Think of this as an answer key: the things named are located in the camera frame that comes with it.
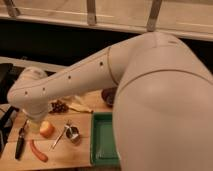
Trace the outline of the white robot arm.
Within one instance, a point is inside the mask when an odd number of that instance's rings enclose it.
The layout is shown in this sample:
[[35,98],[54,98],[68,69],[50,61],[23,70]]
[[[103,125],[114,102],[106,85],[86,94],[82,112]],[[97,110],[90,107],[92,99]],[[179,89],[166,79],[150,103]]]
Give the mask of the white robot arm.
[[39,122],[51,100],[111,87],[122,171],[213,171],[213,74],[173,35],[145,33],[53,75],[28,67],[7,100]]

